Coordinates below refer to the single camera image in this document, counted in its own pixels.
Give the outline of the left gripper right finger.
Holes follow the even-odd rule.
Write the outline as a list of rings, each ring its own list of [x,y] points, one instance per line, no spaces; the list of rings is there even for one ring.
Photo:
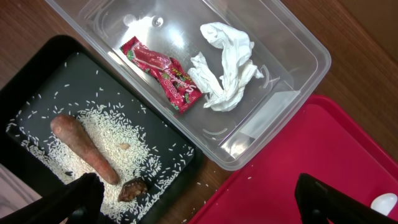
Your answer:
[[[298,177],[295,200],[303,224],[397,224],[306,173]]]

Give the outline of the dark brown food scrap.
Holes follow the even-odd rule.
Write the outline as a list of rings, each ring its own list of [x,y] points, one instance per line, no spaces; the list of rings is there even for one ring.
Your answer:
[[[136,197],[146,194],[148,187],[146,183],[139,178],[125,182],[118,195],[118,202],[132,202]]]

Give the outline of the white tissue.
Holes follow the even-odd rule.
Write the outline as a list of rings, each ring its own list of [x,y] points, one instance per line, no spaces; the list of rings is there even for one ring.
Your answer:
[[[253,64],[254,42],[250,41],[247,33],[221,22],[203,24],[200,32],[210,45],[222,50],[223,74],[216,77],[201,52],[190,59],[193,67],[188,74],[205,95],[204,108],[231,111],[241,101],[245,86],[253,77],[270,78],[270,73],[267,67],[262,72]]]

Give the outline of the red snack wrapper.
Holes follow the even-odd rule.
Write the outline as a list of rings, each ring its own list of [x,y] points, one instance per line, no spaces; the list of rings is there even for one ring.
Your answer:
[[[179,113],[185,112],[201,98],[202,92],[178,60],[148,49],[136,37],[122,45],[120,50],[129,61],[160,83],[170,104]]]

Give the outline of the clear plastic waste bin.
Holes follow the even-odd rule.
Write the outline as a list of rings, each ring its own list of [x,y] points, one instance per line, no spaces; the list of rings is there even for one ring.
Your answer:
[[[331,56],[280,1],[53,0],[151,105],[226,170],[307,100]]]

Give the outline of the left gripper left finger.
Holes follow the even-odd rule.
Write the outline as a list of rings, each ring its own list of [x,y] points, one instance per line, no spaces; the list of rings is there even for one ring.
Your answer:
[[[104,197],[104,184],[94,173],[1,218],[1,224],[96,223]]]

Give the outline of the brown carrot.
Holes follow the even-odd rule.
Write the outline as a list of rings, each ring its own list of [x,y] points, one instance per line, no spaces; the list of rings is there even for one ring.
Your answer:
[[[100,153],[82,124],[73,116],[61,114],[50,122],[54,135],[78,157],[90,165],[100,177],[111,185],[120,183],[120,177],[109,161]]]

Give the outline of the red serving tray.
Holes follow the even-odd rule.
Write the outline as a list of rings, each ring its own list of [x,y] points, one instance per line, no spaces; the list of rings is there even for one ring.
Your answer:
[[[299,223],[294,192],[301,173],[364,205],[397,193],[396,162],[334,101],[314,95],[192,222]]]

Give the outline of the white plastic spoon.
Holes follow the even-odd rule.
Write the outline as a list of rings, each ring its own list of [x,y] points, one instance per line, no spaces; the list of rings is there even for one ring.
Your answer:
[[[376,197],[371,203],[371,209],[388,216],[397,204],[397,195],[386,193]]]

